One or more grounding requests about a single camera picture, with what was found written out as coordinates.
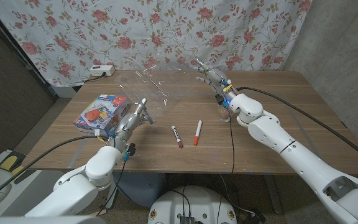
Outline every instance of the yellow object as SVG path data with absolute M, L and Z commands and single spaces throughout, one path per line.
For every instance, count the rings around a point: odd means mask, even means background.
M 230 88 L 231 88 L 231 84 L 228 87 L 224 88 L 223 91 L 227 91 Z
M 13 166 L 13 164 L 16 162 L 17 160 L 17 156 L 11 156 L 9 158 L 7 158 L 1 165 L 0 168 L 4 169 L 6 171 L 9 171 L 9 169 L 11 169 L 11 167 Z
M 22 170 L 22 169 L 23 169 L 22 166 L 18 166 L 16 169 L 12 170 L 11 174 L 12 174 L 12 175 L 16 175 L 16 174 L 17 174 L 20 170 Z

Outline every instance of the gray wall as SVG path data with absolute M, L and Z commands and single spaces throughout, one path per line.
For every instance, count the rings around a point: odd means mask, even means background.
M 284 70 L 300 71 L 358 138 L 358 1 L 314 0 Z

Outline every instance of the small cup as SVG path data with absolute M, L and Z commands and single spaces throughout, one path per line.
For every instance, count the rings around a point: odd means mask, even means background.
M 223 107 L 223 105 L 218 105 L 218 118 L 222 122 L 230 121 L 230 110 Z

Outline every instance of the floral curtain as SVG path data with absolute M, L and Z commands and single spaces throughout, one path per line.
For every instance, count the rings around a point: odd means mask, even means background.
M 0 0 L 0 20 L 44 78 L 82 85 L 92 65 L 283 67 L 311 0 Z

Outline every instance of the marker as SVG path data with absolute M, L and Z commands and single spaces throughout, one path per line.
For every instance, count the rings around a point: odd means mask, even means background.
M 178 131 L 177 131 L 175 125 L 172 125 L 171 128 L 172 128 L 173 134 L 175 135 L 175 137 L 176 137 L 176 139 L 177 139 L 179 148 L 183 148 L 183 144 L 181 143 L 181 140 L 180 140 L 180 137 L 179 137 L 179 134 L 178 134 Z
M 197 131 L 196 131 L 196 137 L 194 138 L 194 145 L 196 146 L 198 144 L 198 137 L 200 136 L 201 131 L 201 124 L 203 123 L 202 120 L 198 121 Z

